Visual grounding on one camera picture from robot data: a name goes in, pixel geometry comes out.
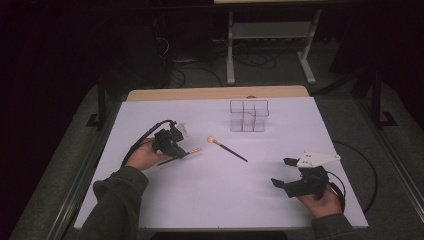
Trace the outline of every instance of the dark background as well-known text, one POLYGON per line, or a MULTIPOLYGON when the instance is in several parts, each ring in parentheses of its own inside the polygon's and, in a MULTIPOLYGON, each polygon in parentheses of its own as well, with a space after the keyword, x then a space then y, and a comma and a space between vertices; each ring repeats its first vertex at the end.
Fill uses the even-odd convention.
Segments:
MULTIPOLYGON (((96 1, 89 3, 0 2, 1 239, 10 235, 73 114, 101 75, 112 71, 118 79, 130 79, 115 83, 122 90, 118 95, 131 88, 157 88, 166 83, 166 65, 149 47, 154 45, 151 20, 157 13, 128 16, 82 11, 99 6, 96 1), (98 36, 104 42, 99 43, 98 36), (137 46, 140 41, 147 50, 137 46), (148 56, 150 65, 139 53, 148 56), (140 63, 148 67, 134 67, 140 63)), ((328 9, 321 17, 316 41, 343 40, 332 68, 335 72, 347 74, 363 65, 364 59, 376 59, 383 80, 399 93, 424 128, 421 13, 422 7, 411 3, 373 4, 354 11, 328 9)), ((163 23, 165 29, 159 33, 182 48, 205 49, 208 39, 223 33, 225 37, 224 15, 197 13, 196 19, 203 17, 204 22, 196 23, 190 17, 167 14, 164 23, 181 22, 163 23), (223 28, 215 27, 221 23, 223 28), (199 33, 197 45, 184 42, 193 32, 199 33)))

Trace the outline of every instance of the white tabletop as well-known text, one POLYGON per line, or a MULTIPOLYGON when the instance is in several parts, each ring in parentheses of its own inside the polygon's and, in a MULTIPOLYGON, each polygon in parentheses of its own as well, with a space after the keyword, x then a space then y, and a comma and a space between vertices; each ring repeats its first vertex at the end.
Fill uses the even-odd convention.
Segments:
MULTIPOLYGON (((299 180, 298 169, 284 165, 283 158, 299 158, 304 151, 335 154, 334 146, 312 97, 266 100, 269 117, 265 132, 231 132, 228 99, 125 102, 92 182, 118 170, 136 140, 154 124, 170 119, 185 123, 190 134, 179 146, 186 151, 198 147, 203 150, 143 171, 150 183, 142 196, 140 228, 189 231, 310 227, 312 216, 307 209, 296 198, 288 198, 284 190, 275 188, 270 179, 299 180), (249 162, 207 143, 209 135, 249 162)), ((348 220, 354 227, 368 226, 341 163, 324 167, 338 175, 347 188, 348 220)), ((340 186, 331 176, 330 180, 340 186)), ((81 228, 95 204, 90 187, 75 228, 81 228)))

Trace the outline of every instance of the gray carpet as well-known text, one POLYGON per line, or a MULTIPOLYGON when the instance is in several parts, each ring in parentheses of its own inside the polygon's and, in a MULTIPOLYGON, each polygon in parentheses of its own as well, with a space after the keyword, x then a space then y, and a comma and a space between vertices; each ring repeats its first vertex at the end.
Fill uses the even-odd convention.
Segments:
MULTIPOLYGON (((317 78, 317 84, 310 86, 306 83, 300 64, 295 55, 296 47, 285 48, 277 57, 276 67, 262 69, 235 64, 236 86, 260 85, 304 85, 309 91, 321 89, 334 82, 340 75, 328 72, 333 56, 337 51, 337 44, 314 44, 309 55, 311 68, 317 78)), ((225 84, 225 59, 219 58, 208 63, 193 63, 179 66, 186 76, 186 87, 218 87, 218 78, 225 84)), ((176 88, 181 80, 171 83, 176 88)), ((389 111, 399 126, 384 127, 377 130, 369 117, 369 97, 355 100, 349 96, 354 81, 338 88, 328 96, 316 97, 318 107, 328 128, 330 136, 342 164, 354 188, 357 198, 363 208, 371 201, 375 182, 368 159, 377 170, 378 191, 375 202, 366 213, 370 227, 360 229, 366 239, 422 239, 424 225, 420 216, 411 204, 401 181, 391 162, 391 157, 381 142, 380 135, 384 135, 400 157, 411 178, 419 189, 424 189, 423 162, 424 133, 405 111, 399 97, 388 88, 383 87, 382 110, 389 111)), ((69 129, 53 156, 51 163, 40 181, 36 192, 23 213, 12 239, 47 239, 56 217, 61 213, 63 204, 68 198, 80 166, 84 161, 90 161, 87 156, 95 145, 102 145, 106 141, 104 133, 96 128, 87 127, 90 116, 97 112, 96 89, 87 93, 86 98, 75 113, 69 129)), ((113 106, 109 101, 109 116, 113 122, 113 106)), ((81 189, 87 189, 89 179, 94 169, 85 173, 87 181, 81 183, 81 189)), ((68 216, 63 221, 65 231, 57 239, 75 239, 78 231, 73 229, 75 215, 68 216)), ((143 232, 140 239, 149 239, 151 233, 143 232)), ((310 230, 288 231, 289 239, 313 239, 310 230)))

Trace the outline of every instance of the floor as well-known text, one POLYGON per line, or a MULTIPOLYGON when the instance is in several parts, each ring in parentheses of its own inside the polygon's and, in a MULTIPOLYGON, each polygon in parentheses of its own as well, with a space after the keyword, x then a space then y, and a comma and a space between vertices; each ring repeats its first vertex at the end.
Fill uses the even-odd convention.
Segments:
MULTIPOLYGON (((227 87, 220 44, 216 42, 217 57, 209 61, 179 55, 180 63, 174 64, 168 87, 227 87)), ((312 93, 343 77, 328 71, 338 49, 337 42, 312 46, 308 60, 317 79, 315 85, 306 83, 297 60, 296 51, 302 43, 279 44, 284 47, 278 51, 262 52, 260 48, 243 50, 240 43, 235 62, 236 86, 304 85, 312 93)), ((390 112, 398 126, 377 129, 370 118, 371 92, 363 99, 354 99, 350 95, 354 83, 352 80, 325 96, 315 96, 315 100, 337 152, 344 156, 342 164, 358 201, 364 210, 368 208, 365 216, 369 227, 358 231, 366 239, 422 239, 424 218, 422 205, 417 203, 422 203, 419 190, 424 189, 424 132, 405 111, 396 92, 384 84, 381 110, 390 112)), ((12 239, 76 239, 78 231, 72 222, 119 104, 107 101, 108 120, 98 131, 86 126, 97 113, 97 89, 87 93, 12 239)), ((152 234, 140 232, 139 238, 149 239, 152 234)), ((289 239, 313 239, 310 229, 286 234, 289 239)))

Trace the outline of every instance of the gray sleeve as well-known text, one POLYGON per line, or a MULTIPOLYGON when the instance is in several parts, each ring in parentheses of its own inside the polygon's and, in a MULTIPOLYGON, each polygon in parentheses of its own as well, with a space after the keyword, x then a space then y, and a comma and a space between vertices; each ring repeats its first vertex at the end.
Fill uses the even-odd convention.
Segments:
POLYGON ((333 214, 312 221, 316 239, 359 240, 362 236, 353 229, 343 214, 333 214))
POLYGON ((133 167, 123 167, 109 178, 95 182, 93 190, 98 203, 78 239, 136 239, 141 195, 148 182, 133 167))

